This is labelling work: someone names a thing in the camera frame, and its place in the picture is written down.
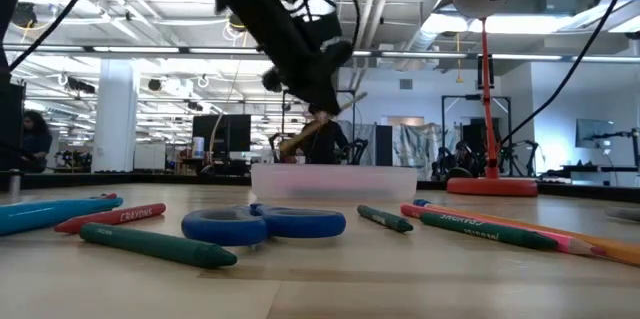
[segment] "wooden stick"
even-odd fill
[[[362,92],[358,95],[356,95],[352,100],[348,101],[347,103],[343,104],[340,107],[340,112],[349,109],[353,104],[359,102],[360,100],[364,99],[367,96],[367,92]],[[316,130],[320,129],[321,126],[324,125],[324,122],[321,122],[319,120],[311,123],[311,125],[307,126],[306,128],[304,128],[304,130],[294,136],[293,138],[283,141],[282,143],[280,143],[280,151],[281,152],[287,152],[289,151],[291,148],[295,147],[296,145],[298,145],[304,138],[308,137],[309,135],[313,134]]]

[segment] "blue crayon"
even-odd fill
[[[0,235],[14,234],[62,223],[71,218],[103,212],[122,205],[122,198],[51,200],[0,206]]]

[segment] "crayon label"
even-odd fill
[[[485,239],[500,240],[500,234],[491,235],[491,234],[487,234],[487,233],[483,233],[483,232],[479,232],[479,231],[475,231],[475,230],[470,230],[470,229],[465,229],[464,233],[465,234],[469,234],[469,235],[479,236],[479,237],[482,237],[482,238],[485,238]]]
[[[151,215],[153,215],[153,211],[151,210],[151,208],[144,209],[144,210],[136,210],[129,213],[122,213],[120,215],[120,221],[136,220],[136,219],[145,218]]]
[[[107,230],[107,229],[96,229],[96,232],[99,234],[104,234],[104,235],[112,235],[113,232],[111,230]]]
[[[451,216],[451,215],[442,215],[440,217],[440,219],[445,219],[445,220],[454,221],[454,222],[458,222],[458,223],[469,224],[469,225],[477,225],[477,226],[480,226],[480,225],[484,224],[484,222],[481,222],[481,221],[468,219],[468,218],[462,218],[462,217],[455,217],[455,216]]]
[[[379,216],[379,215],[372,215],[371,219],[373,219],[373,220],[375,220],[378,223],[383,224],[383,225],[387,223],[387,222],[385,222],[384,218]]]

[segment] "person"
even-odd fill
[[[326,112],[318,109],[313,104],[309,105],[309,113],[314,120],[305,125],[304,129],[316,121],[324,124],[315,133],[309,135],[300,146],[305,155],[307,164],[337,164],[335,146],[340,150],[345,150],[349,146],[347,137],[342,132],[340,125],[329,119]]]
[[[35,111],[24,112],[24,132],[22,136],[22,149],[33,155],[34,159],[22,157],[23,170],[32,173],[42,173],[47,167],[47,154],[51,148],[51,134],[49,127],[40,113]]]

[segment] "man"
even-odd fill
[[[335,146],[345,150],[349,146],[347,137],[342,132],[338,123],[329,119],[326,112],[319,110],[315,105],[309,105],[309,113],[314,121],[324,123],[315,133],[309,135],[300,145],[305,154],[307,164],[337,164]]]

